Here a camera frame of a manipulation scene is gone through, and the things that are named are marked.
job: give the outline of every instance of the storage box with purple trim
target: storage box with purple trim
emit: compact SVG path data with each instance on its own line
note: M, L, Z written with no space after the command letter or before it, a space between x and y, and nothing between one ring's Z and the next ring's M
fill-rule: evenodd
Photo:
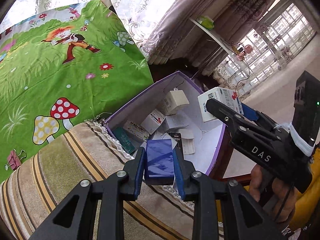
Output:
M122 127L129 119L136 124L143 120L154 110L169 91L174 88L183 90L189 104L178 111L188 123L187 129L191 129L194 135L195 153L185 155L185 160L191 161L197 171L209 174L212 170L220 149L225 124L220 120L203 122L199 107L198 96L202 90L185 74L177 71L162 80L154 83L135 98L122 106L105 122L105 127L111 136L112 130ZM132 140L135 147L140 142Z

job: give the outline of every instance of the white tabletop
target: white tabletop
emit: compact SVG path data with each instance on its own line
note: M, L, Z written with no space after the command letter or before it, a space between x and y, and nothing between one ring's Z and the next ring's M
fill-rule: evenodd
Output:
M213 38L233 58L234 63L238 65L239 68L248 76L248 66L243 61L239 61L236 58L237 54L233 52L233 48L229 46L228 43L219 34L217 34L217 32L214 29L209 31L195 20L191 18L189 18L189 20L193 22L196 26L198 26L200 29L202 29L205 33L207 33L211 38Z

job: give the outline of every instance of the green bedsheet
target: green bedsheet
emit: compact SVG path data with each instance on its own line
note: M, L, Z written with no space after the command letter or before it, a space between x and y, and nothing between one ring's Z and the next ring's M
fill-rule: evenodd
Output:
M11 150L25 150L28 159L152 84L145 58L111 3L104 4L46 11L1 34L0 181L12 172L4 168Z

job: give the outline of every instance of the window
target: window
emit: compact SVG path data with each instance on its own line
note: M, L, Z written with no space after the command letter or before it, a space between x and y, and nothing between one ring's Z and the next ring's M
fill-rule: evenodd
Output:
M224 65L225 74L232 77L229 83L233 89L240 87L239 93L245 95L271 74L283 69L314 34L315 31L291 0L276 0L240 42L253 47L245 59L249 78L229 55L220 65Z

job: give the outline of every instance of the red boot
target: red boot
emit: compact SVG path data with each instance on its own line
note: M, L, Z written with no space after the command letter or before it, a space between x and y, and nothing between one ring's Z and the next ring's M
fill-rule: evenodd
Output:
M73 50L74 47L75 46L72 45L72 44L69 45L68 51L67 51L67 59L64 62L62 62L62 65L66 64L66 63L69 63L69 62L71 62L71 61L76 59L72 54L72 50Z
M93 53L98 53L99 51L101 51L101 49L97 49L92 45L89 45L88 47L86 47L85 49L89 49L91 50Z

